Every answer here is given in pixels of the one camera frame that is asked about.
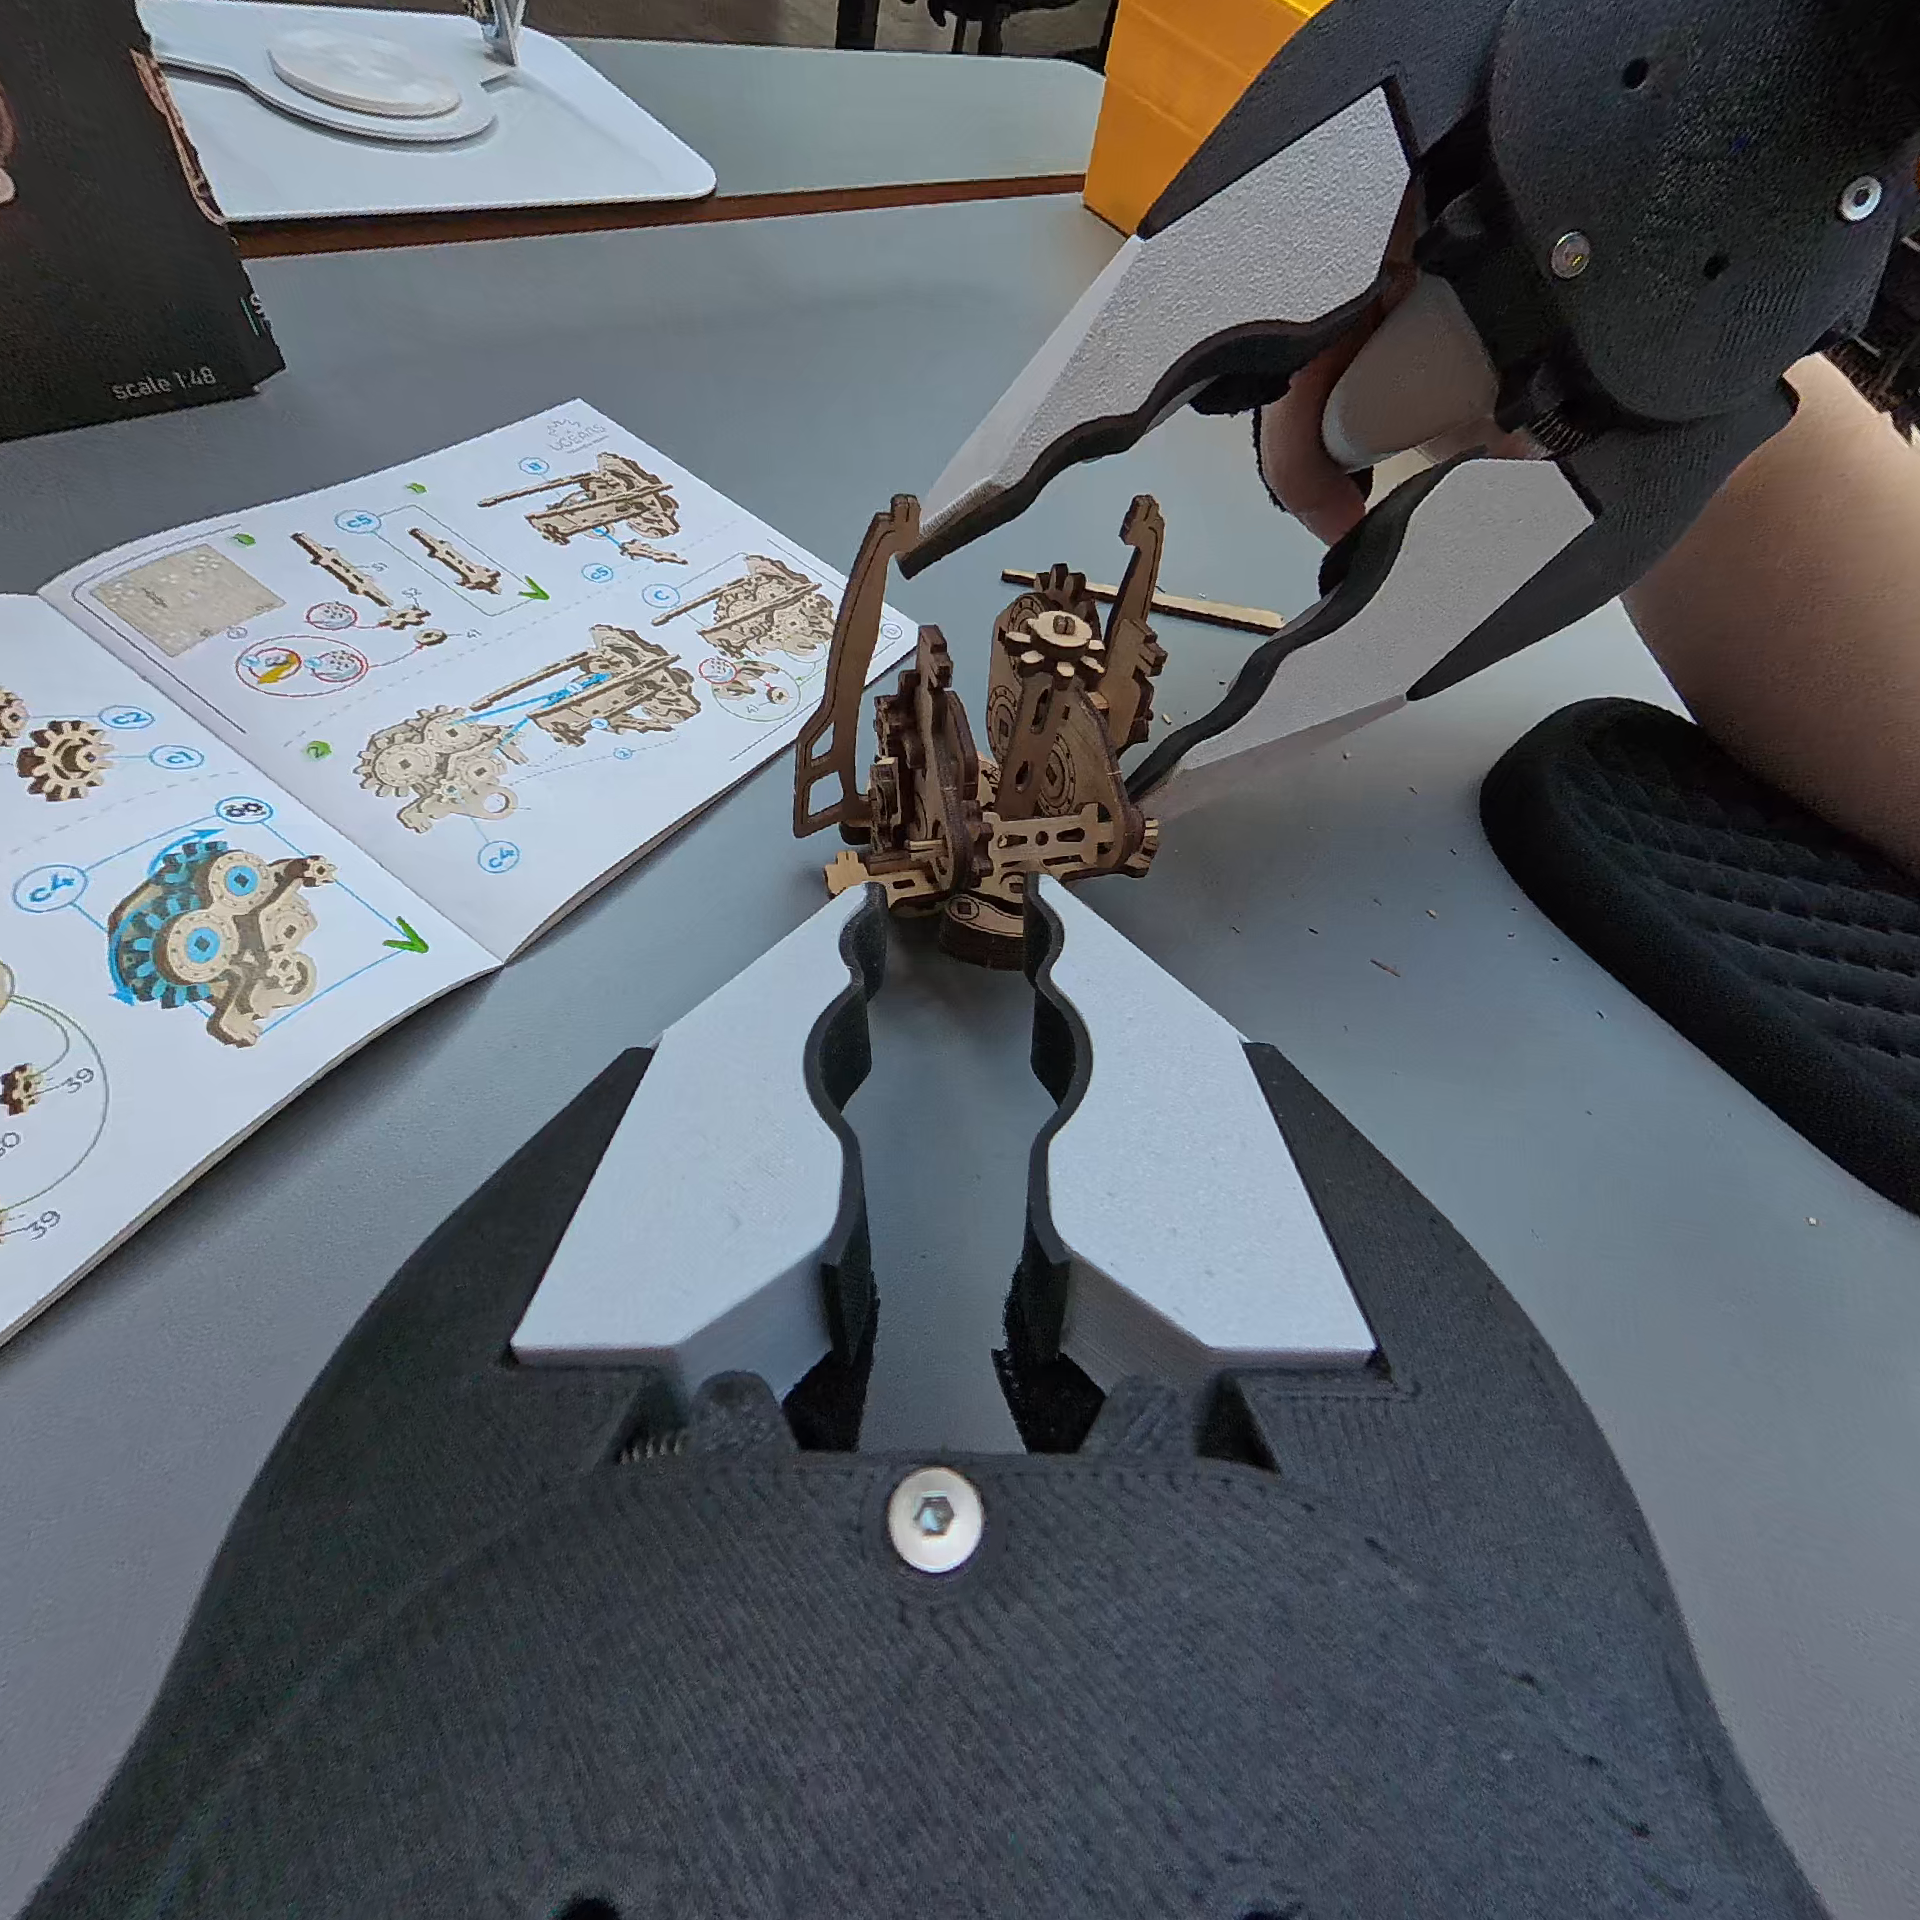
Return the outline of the grey tray with disc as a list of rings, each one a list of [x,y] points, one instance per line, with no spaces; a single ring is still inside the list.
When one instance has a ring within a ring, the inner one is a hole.
[[[699,202],[712,170],[520,5],[141,2],[232,223]]]

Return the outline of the person's right forearm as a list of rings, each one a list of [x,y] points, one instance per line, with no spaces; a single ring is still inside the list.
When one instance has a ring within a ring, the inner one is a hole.
[[[1918,452],[1827,357],[1622,598],[1743,767],[1918,872]]]

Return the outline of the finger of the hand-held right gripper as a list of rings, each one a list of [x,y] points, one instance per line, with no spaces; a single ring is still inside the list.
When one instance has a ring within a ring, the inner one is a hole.
[[[1315,357],[1374,295],[1405,184],[1379,85],[1157,235],[1128,237],[951,456],[903,576],[1016,518],[1062,469],[1139,444],[1224,349]]]
[[[1171,815],[1399,711],[1590,525],[1552,463],[1456,456],[1405,480],[1366,514],[1322,600],[1255,647],[1208,711],[1164,733],[1127,795]]]

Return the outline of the grey desk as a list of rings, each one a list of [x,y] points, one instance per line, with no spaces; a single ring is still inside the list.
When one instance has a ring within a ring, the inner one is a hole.
[[[269,258],[255,398],[4,447],[4,588],[586,398],[822,560],[924,491],[1116,251],[1077,199]],[[1618,608],[1167,823],[1094,908],[1479,1247],[1607,1431],[1836,1916],[1916,1916],[1916,1220],[1711,1068],[1482,840],[1482,772],[1674,706]],[[260,1460],[391,1274],[784,936],[776,762],[314,1085],[4,1349],[4,1916],[124,1758]]]

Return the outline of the wooden gear mechanism model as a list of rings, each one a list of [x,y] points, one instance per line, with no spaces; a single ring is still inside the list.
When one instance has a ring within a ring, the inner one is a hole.
[[[920,504],[894,496],[874,517],[836,611],[822,704],[798,736],[796,837],[835,828],[847,846],[822,872],[830,893],[875,883],[901,917],[934,917],[958,960],[1019,968],[1034,878],[1144,876],[1160,828],[1127,795],[1119,754],[1147,739],[1166,662],[1144,616],[1164,534],[1158,501],[1136,496],[1119,524],[1133,556],[1107,614],[1067,567],[997,614],[980,731],[954,690],[943,635],[924,626],[911,666],[875,701],[860,782],[855,730],[884,576],[920,539]]]

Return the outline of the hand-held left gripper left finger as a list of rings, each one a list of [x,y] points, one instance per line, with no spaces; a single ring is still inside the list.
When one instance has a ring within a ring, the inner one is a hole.
[[[878,1290],[846,1104],[884,934],[880,887],[847,890],[663,1031],[517,1359],[635,1363],[678,1408],[749,1373],[805,1448],[856,1446]]]

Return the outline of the black model kit box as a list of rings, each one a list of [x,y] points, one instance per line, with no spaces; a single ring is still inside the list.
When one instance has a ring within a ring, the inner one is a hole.
[[[2,5],[2,438],[251,396],[283,360],[132,2]]]

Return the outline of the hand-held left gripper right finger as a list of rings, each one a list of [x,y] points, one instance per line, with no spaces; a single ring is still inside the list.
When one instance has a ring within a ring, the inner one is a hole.
[[[1366,1326],[1247,1039],[1061,879],[1023,895],[1030,1147],[1000,1391],[1029,1451],[1074,1451],[1123,1380],[1205,1412],[1224,1375],[1364,1383]]]

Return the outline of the white assembly instruction booklet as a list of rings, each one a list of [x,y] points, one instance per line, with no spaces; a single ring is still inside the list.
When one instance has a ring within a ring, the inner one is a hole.
[[[4,1336],[787,750],[844,588],[566,399],[4,595]]]

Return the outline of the person's right hand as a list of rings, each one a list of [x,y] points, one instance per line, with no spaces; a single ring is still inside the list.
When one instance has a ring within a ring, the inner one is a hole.
[[[1372,474],[1341,470],[1324,444],[1325,402],[1287,394],[1260,410],[1255,455],[1272,502],[1318,544],[1346,538],[1368,508]]]

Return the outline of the thin wooden stick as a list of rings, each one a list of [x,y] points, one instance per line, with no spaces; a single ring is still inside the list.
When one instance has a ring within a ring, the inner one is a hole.
[[[1039,584],[1037,572],[1022,567],[1005,567],[1000,572],[1000,580],[1023,588]],[[1118,588],[1104,583],[1087,583],[1084,596],[1090,596],[1098,604],[1114,604],[1118,592]],[[1157,614],[1205,621],[1236,632],[1277,632],[1287,626],[1287,616],[1270,608],[1247,608],[1179,592],[1154,592],[1149,596],[1149,611]]]

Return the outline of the brown-edged grey table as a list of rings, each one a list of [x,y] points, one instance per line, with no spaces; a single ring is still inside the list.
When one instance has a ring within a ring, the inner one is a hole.
[[[536,199],[560,179],[504,120],[482,151],[299,124],[230,80],[171,90],[250,258],[418,248],[1082,191],[1102,77],[1053,59],[570,38],[716,174],[702,199]]]

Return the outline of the yellow plastic bin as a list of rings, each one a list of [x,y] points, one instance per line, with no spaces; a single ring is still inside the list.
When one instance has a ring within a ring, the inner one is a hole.
[[[1322,2],[1119,2],[1084,202],[1133,232],[1220,116]]]

